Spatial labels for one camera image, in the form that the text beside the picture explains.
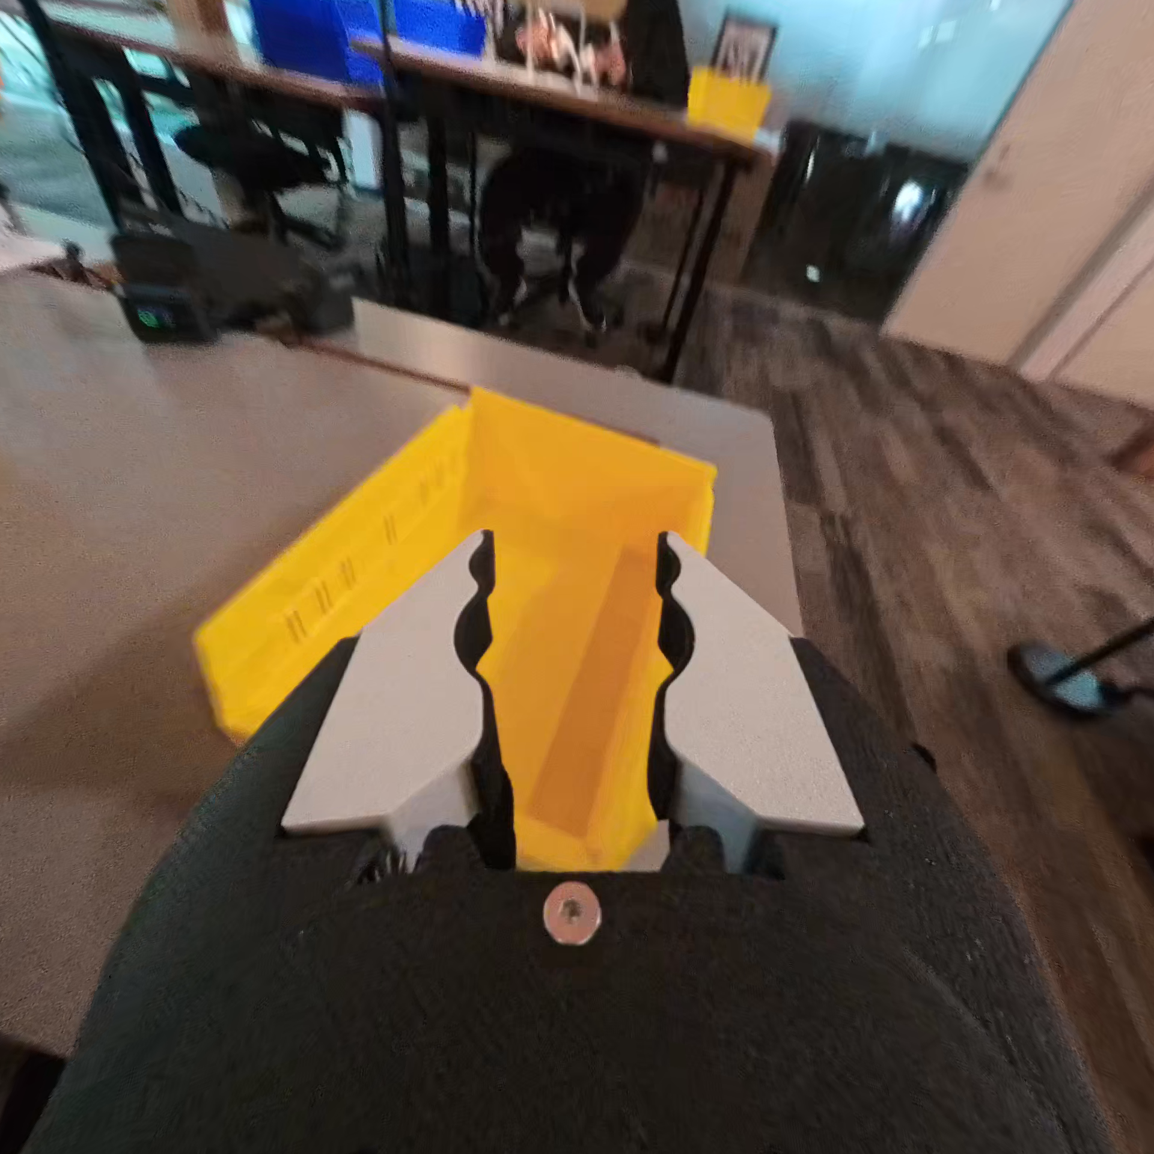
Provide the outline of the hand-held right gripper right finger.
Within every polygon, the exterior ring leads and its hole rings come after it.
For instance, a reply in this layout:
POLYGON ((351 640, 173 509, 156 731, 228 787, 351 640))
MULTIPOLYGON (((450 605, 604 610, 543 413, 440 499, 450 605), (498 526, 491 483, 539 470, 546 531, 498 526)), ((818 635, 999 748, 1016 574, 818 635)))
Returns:
POLYGON ((794 634, 678 531, 657 545, 659 651, 649 799, 671 832, 707 829, 729 873, 765 837, 854 839, 852 791, 794 634))

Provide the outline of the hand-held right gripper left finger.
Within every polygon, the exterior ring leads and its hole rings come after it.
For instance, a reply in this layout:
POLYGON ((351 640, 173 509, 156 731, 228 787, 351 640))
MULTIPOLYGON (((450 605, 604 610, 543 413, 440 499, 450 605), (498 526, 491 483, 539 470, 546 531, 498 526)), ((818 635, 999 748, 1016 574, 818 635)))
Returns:
POLYGON ((452 825, 490 868, 517 866, 514 786, 481 671, 495 589, 497 536, 476 529, 362 628, 286 834, 377 832, 415 866, 432 830, 452 825))

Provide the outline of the yellow plastic bin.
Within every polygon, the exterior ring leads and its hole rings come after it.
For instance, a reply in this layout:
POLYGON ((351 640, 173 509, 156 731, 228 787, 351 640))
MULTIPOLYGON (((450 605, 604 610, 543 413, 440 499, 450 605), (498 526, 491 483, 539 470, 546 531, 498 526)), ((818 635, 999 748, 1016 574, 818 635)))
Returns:
POLYGON ((474 389, 344 495, 196 632, 216 724, 247 741, 336 642, 491 529, 481 659, 519 861, 618 870, 657 825, 659 534, 705 552, 717 468, 474 389))

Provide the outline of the cardboard box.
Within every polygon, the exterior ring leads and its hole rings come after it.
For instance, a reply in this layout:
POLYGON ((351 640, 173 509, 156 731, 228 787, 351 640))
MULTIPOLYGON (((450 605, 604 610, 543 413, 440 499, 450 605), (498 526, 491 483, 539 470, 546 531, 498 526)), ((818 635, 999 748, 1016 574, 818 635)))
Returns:
MULTIPOLYGON (((743 169, 734 182, 727 213, 709 264, 707 280, 734 285, 741 280, 756 237, 762 211, 767 206, 777 170, 779 152, 758 155, 758 162, 743 169)), ((700 198, 700 175, 683 181, 662 181, 649 194, 637 237, 635 256, 649 264, 674 271, 700 198)))

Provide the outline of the black light stand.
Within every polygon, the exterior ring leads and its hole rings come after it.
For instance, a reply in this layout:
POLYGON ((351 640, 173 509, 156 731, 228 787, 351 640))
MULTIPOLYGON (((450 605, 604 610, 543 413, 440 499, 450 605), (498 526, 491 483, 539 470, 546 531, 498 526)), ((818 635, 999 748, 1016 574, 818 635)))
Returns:
POLYGON ((382 110, 379 117, 382 133, 382 184, 385 198, 385 246, 391 293, 394 305, 411 309, 415 304, 415 287, 411 273, 411 242, 408 227, 408 198, 404 184, 404 163, 399 141, 397 119, 397 71, 394 64, 394 51, 391 44, 389 3, 377 1, 380 30, 382 30, 382 57, 380 69, 384 76, 382 110))

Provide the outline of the black office chair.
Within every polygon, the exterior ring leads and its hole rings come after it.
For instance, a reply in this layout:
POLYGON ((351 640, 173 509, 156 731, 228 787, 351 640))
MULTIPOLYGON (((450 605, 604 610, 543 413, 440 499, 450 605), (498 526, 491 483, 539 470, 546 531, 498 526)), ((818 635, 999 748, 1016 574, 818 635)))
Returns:
POLYGON ((262 234, 288 244, 302 237, 322 251, 339 252, 350 242, 350 174, 341 141, 307 143, 297 148, 286 136, 249 126, 225 129, 203 122, 182 128, 173 138, 177 148, 216 175, 228 175, 240 187, 247 218, 240 232, 262 234), (305 187, 338 191, 332 227, 285 210, 283 194, 305 187))

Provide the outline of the white door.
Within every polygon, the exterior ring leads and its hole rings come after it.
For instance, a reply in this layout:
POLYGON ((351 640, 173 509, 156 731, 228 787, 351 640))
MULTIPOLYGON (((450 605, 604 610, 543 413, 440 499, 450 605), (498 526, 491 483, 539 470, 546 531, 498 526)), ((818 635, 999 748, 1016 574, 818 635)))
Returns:
POLYGON ((1013 365, 1153 182, 1153 3, 1073 1, 883 331, 1013 365))

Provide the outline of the small yellow bin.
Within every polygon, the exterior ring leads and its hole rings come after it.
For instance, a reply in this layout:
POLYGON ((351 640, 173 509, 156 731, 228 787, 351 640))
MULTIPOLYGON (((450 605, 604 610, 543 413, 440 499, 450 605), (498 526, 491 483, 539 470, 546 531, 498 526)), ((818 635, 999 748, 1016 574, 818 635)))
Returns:
POLYGON ((770 102, 770 83, 697 64, 691 69, 686 121, 734 140, 753 141, 767 119, 770 102))

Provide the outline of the dark wooden desk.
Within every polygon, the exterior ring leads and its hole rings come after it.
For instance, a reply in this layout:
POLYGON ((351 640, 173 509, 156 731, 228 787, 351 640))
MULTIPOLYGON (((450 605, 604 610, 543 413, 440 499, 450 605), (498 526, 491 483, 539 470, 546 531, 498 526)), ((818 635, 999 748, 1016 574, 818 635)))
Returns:
MULTIPOLYGON (((397 107, 415 109, 426 122, 428 244, 425 278, 415 276, 411 309, 457 324, 479 312, 454 304, 454 244, 450 235, 449 129, 544 143, 604 163, 652 169, 693 169, 700 177, 702 208, 693 218, 683 263, 668 297, 668 314, 645 328, 666 357, 650 370, 671 384, 709 280, 709 264, 739 170, 765 153, 755 141, 734 140, 686 121, 683 110, 615 93, 580 92, 556 75, 531 75, 493 57, 471 57, 391 37, 397 71, 397 107)), ((353 47, 380 64, 382 39, 356 39, 353 47)))

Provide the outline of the brown table with black legs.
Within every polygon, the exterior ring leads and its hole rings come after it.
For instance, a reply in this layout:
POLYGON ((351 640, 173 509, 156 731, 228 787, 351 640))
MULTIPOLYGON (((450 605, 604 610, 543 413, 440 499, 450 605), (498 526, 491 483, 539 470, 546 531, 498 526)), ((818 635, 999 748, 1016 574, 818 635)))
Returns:
MULTIPOLYGON (((110 143, 108 148, 124 169, 120 177, 122 220, 138 215, 191 220, 187 208, 192 198, 177 184, 168 152, 155 124, 151 97, 160 97, 189 112, 192 124, 203 122, 225 129, 254 126, 286 136, 300 150, 307 143, 341 141, 343 146, 348 112, 373 116, 370 102, 379 93, 372 88, 267 64, 226 34, 180 30, 167 20, 139 16, 136 11, 115 11, 114 8, 85 11, 79 3, 71 1, 42 1, 42 6, 64 42, 73 66, 95 83, 120 136, 120 145, 110 143)), ((355 206, 351 163, 346 157, 344 162, 350 174, 350 242, 339 252, 351 247, 351 210, 355 206)), ((238 184, 228 175, 203 169, 211 177, 223 179, 226 189, 235 191, 240 201, 240 220, 238 223, 226 222, 225 227, 238 230, 247 218, 238 184)), ((338 191, 332 187, 298 189, 283 194, 281 203, 293 215, 326 227, 336 222, 338 191)), ((302 242, 324 252, 297 235, 286 246, 302 242)))

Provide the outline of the framed printed tag sign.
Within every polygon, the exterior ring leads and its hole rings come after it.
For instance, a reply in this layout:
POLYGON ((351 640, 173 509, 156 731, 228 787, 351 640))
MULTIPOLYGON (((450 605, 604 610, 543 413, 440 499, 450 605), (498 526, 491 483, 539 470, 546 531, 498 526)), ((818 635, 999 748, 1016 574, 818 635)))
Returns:
POLYGON ((777 20, 731 6, 721 22, 710 66, 729 78, 763 83, 779 32, 777 20))

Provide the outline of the large blue plastic crate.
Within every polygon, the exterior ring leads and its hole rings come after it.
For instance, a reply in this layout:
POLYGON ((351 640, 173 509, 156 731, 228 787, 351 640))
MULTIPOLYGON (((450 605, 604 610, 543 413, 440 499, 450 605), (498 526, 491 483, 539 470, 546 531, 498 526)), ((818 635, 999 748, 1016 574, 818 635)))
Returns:
POLYGON ((353 40, 384 34, 380 1, 250 1, 257 49, 267 64, 339 83, 380 88, 380 64, 353 40))

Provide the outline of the black stand pole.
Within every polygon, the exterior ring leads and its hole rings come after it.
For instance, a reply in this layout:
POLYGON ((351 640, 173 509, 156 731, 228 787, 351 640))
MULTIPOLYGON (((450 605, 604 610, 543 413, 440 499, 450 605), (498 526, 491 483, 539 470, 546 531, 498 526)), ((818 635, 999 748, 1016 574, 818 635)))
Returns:
POLYGON ((64 42, 54 30, 42 3, 18 3, 45 52, 55 88, 74 122, 81 152, 93 170, 112 222, 115 228, 120 228, 124 222, 120 199, 124 169, 117 163, 117 155, 108 148, 110 143, 120 145, 120 136, 108 117, 108 110, 95 83, 88 76, 79 75, 69 61, 64 42))

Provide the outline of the small blue plastic bin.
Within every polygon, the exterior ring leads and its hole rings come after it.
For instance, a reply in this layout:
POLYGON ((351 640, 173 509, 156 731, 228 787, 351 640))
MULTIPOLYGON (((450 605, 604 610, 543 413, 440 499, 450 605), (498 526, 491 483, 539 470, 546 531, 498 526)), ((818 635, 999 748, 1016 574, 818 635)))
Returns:
POLYGON ((403 40, 421 47, 481 57, 488 42, 488 13, 476 1, 392 1, 403 40))

